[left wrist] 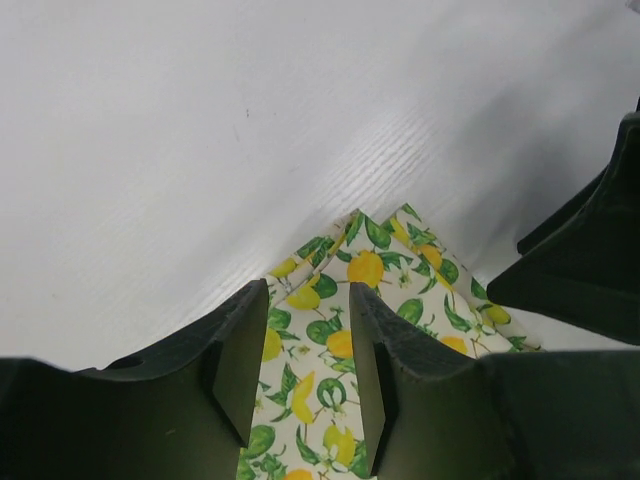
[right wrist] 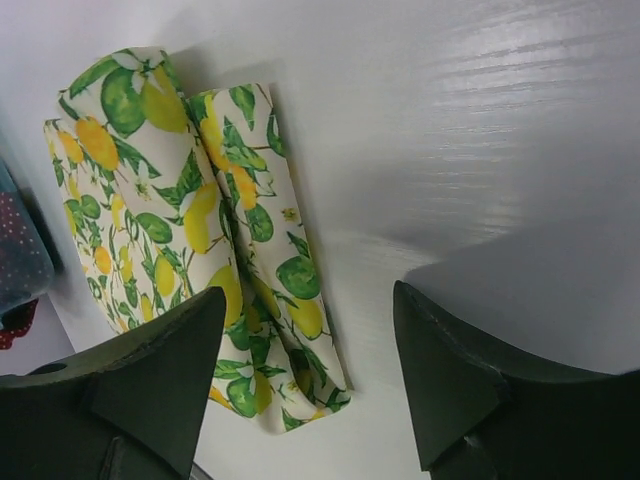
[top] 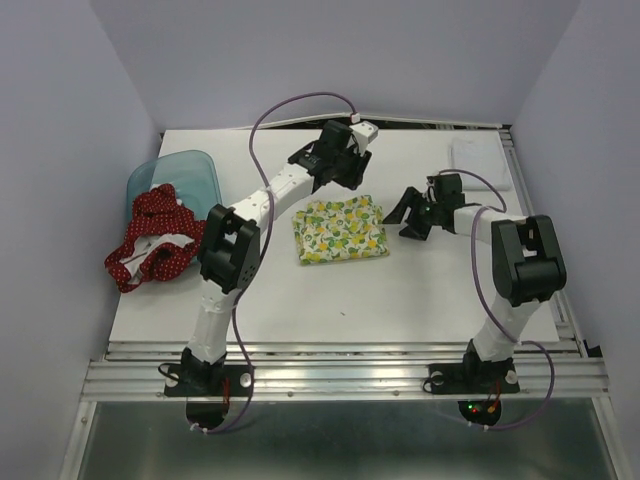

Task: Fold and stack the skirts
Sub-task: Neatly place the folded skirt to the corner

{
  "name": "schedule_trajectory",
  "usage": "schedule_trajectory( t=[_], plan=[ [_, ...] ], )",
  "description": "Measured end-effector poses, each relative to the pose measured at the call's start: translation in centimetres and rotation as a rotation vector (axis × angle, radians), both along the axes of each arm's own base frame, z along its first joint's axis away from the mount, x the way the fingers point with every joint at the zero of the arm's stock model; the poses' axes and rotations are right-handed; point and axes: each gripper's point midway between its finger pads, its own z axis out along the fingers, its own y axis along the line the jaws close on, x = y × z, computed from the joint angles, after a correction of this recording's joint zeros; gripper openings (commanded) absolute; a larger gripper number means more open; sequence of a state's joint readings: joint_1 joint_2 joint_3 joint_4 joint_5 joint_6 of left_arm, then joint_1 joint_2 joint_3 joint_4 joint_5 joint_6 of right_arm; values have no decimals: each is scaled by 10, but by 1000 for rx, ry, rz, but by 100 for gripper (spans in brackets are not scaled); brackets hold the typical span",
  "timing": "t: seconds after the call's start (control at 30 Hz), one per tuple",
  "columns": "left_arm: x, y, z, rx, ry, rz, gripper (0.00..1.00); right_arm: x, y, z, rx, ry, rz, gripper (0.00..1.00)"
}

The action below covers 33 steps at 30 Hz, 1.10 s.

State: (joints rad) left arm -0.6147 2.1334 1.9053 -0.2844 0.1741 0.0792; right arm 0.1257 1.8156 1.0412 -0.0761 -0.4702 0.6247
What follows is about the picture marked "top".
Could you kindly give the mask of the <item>lemon print skirt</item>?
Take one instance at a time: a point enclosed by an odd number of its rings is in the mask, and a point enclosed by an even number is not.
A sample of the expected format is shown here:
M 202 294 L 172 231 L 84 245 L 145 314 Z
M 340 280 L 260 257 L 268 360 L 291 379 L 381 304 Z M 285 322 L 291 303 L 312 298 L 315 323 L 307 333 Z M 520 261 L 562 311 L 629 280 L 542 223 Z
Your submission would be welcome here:
M 370 195 L 312 201 L 292 217 L 301 265 L 372 259 L 390 254 L 383 211 Z

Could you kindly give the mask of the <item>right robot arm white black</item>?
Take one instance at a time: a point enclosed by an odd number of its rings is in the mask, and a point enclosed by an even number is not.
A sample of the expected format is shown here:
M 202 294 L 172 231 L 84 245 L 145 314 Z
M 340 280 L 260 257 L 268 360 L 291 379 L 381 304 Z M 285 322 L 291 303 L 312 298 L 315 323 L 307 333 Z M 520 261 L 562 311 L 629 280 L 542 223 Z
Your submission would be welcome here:
M 518 345 L 552 364 L 540 342 L 521 338 L 533 314 L 567 282 L 552 219 L 509 214 L 497 188 L 468 170 L 442 170 L 427 183 L 425 192 L 406 188 L 383 222 L 403 223 L 399 235 L 412 240 L 425 241 L 435 227 L 470 239 L 472 280 L 486 320 L 453 366 L 463 384 L 482 390 L 496 372 L 508 373 Z

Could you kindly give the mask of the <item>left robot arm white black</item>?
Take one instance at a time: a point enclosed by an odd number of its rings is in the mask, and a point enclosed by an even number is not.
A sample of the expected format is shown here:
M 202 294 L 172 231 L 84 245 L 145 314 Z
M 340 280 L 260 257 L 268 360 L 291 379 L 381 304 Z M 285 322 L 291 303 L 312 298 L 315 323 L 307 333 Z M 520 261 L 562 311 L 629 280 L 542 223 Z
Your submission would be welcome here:
M 202 394 L 221 386 L 232 314 L 258 272 L 273 223 L 329 183 L 359 187 L 371 158 L 368 148 L 377 137 L 378 128 L 370 122 L 347 126 L 331 120 L 263 188 L 230 207 L 218 204 L 210 210 L 198 253 L 202 299 L 181 354 L 179 379 L 188 379 Z

